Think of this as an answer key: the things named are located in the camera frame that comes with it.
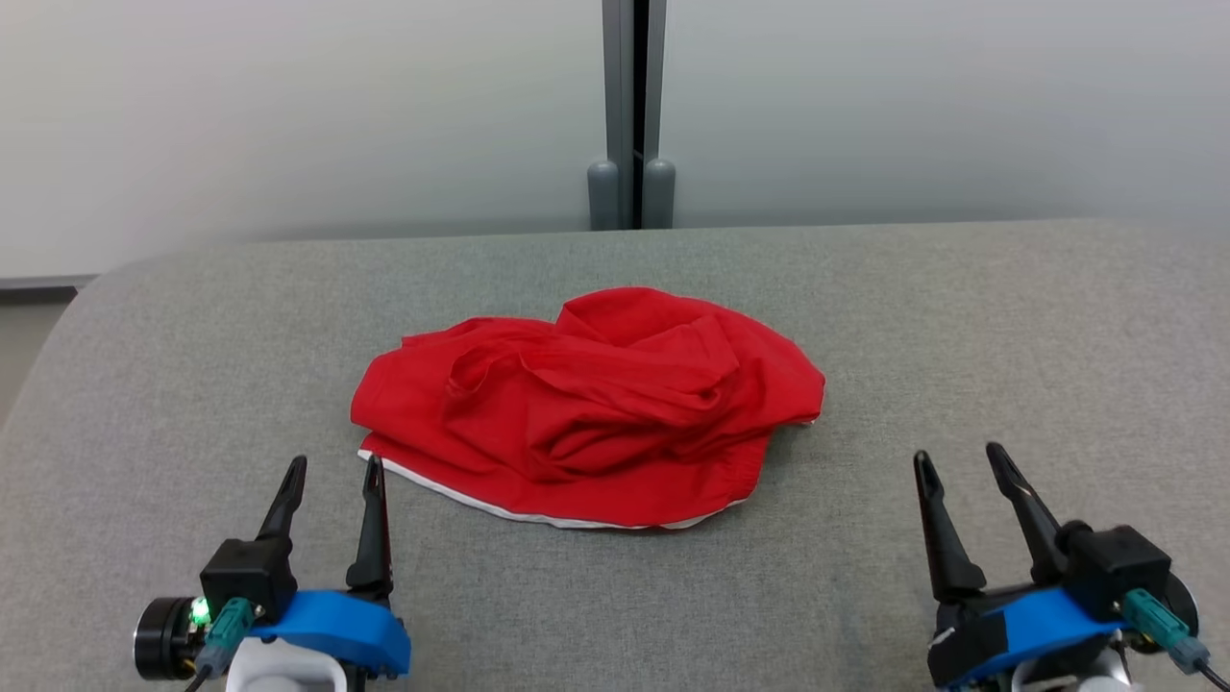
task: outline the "red cloth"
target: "red cloth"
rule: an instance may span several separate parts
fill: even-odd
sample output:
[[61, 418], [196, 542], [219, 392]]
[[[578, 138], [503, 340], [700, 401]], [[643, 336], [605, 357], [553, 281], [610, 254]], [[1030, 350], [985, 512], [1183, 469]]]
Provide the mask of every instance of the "red cloth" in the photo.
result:
[[555, 323], [474, 317], [402, 338], [351, 419], [373, 431], [365, 451], [488, 511], [667, 526], [747, 499], [774, 428], [814, 420], [823, 392], [793, 342], [743, 313], [611, 288]]

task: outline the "camera lens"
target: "camera lens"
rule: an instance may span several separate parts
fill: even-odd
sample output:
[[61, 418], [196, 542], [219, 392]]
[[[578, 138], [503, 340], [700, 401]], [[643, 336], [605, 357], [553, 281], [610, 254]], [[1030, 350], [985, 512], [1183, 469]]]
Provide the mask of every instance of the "camera lens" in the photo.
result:
[[189, 632], [189, 615], [196, 599], [155, 599], [133, 632], [133, 663], [145, 680], [187, 680], [192, 660], [200, 651], [203, 637]]

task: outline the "green led light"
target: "green led light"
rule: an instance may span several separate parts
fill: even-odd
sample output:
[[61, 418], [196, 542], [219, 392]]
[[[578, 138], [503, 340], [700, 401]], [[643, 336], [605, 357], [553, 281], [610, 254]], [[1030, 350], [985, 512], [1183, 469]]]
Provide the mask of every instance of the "green led light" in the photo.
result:
[[188, 618], [197, 627], [204, 627], [209, 624], [209, 601], [204, 597], [197, 599], [192, 602], [192, 612], [188, 613]]

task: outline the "gray table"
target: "gray table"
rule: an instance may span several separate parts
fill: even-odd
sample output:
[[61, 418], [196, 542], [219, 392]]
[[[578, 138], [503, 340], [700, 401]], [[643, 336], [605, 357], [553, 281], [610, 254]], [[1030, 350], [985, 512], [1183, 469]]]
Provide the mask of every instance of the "gray table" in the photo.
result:
[[[198, 591], [296, 454], [294, 569], [339, 586], [368, 363], [620, 284], [797, 339], [824, 414], [779, 434], [747, 504], [678, 533], [513, 524], [390, 477], [411, 688], [926, 690], [916, 449], [991, 583], [1027, 578], [986, 440], [1061, 520], [1130, 522], [1173, 556], [1230, 670], [1230, 242], [1050, 221], [276, 243], [103, 275], [0, 436], [0, 687], [160, 688], [132, 669], [141, 608]], [[1164, 656], [1134, 670], [1203, 688]]]

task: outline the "black cable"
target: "black cable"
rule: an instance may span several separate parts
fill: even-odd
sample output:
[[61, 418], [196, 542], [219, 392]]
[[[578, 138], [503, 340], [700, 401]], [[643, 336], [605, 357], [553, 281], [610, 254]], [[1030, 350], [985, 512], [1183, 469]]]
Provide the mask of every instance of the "black cable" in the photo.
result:
[[1111, 650], [1119, 655], [1119, 665], [1123, 666], [1123, 675], [1132, 680], [1132, 670], [1128, 667], [1128, 648], [1123, 644], [1123, 640], [1118, 640], [1111, 645]]
[[1223, 690], [1224, 692], [1230, 692], [1230, 682], [1226, 682], [1220, 675], [1213, 672], [1213, 669], [1209, 667], [1208, 661], [1196, 661], [1196, 670], [1204, 674], [1204, 677], [1208, 677], [1209, 682], [1212, 682], [1213, 686], [1216, 687], [1218, 690]]
[[202, 666], [200, 670], [197, 671], [197, 677], [192, 678], [192, 682], [183, 688], [183, 692], [197, 692], [197, 690], [200, 690], [200, 686], [204, 685], [207, 680], [209, 680], [209, 666]]

